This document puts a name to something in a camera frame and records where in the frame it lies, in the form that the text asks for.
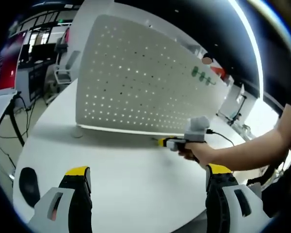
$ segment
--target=perforated partition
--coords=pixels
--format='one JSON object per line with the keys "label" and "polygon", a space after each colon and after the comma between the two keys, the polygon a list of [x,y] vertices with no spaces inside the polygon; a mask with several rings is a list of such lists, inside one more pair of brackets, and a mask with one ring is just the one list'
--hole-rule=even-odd
{"label": "perforated partition", "polygon": [[188,118],[212,118],[227,92],[208,66],[174,40],[101,15],[81,60],[76,121],[86,128],[183,133]]}

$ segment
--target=round table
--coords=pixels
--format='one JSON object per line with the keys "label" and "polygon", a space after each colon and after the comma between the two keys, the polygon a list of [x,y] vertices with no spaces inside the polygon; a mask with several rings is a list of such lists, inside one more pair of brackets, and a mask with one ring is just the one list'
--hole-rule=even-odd
{"label": "round table", "polygon": [[[34,214],[18,186],[24,167],[35,170],[40,195],[58,187],[65,173],[89,166],[93,202],[92,229],[96,233],[169,233],[205,210],[206,173],[149,135],[83,130],[75,138],[77,81],[69,85],[46,109],[34,126],[19,157],[13,204],[27,223]],[[235,144],[244,140],[215,117],[210,127]],[[208,135],[215,148],[230,142]]]}

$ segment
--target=hand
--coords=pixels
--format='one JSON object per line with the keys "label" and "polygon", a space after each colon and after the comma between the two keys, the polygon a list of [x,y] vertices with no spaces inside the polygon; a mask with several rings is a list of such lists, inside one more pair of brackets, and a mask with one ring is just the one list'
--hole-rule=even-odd
{"label": "hand", "polygon": [[179,155],[193,161],[193,156],[195,156],[202,166],[213,163],[215,160],[215,149],[211,148],[207,143],[187,143],[185,149],[185,151],[179,151]]}

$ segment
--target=black ceiling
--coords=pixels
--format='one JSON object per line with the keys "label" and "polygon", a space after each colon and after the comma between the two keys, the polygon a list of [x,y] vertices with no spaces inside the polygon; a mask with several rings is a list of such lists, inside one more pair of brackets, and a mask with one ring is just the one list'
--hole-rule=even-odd
{"label": "black ceiling", "polygon": [[[254,88],[259,87],[254,51],[239,16],[227,0],[161,0],[159,4],[157,0],[116,2],[148,11],[177,26],[212,53],[235,79],[235,84],[244,83],[246,91],[259,96],[259,91]],[[263,66],[264,91],[284,106],[287,92],[284,83],[289,83],[286,81],[289,77],[282,75],[291,74],[290,52],[275,29],[253,6],[243,0],[238,3],[257,39]],[[269,49],[268,44],[272,44],[272,49]],[[280,112],[268,98],[265,101]]]}

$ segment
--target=black computer mouse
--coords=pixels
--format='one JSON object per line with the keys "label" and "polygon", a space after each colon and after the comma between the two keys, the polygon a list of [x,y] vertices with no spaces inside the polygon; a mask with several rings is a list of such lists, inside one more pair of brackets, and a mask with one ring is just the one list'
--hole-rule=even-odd
{"label": "black computer mouse", "polygon": [[40,200],[38,179],[35,171],[31,167],[24,167],[19,176],[19,190],[25,201],[34,207]]}

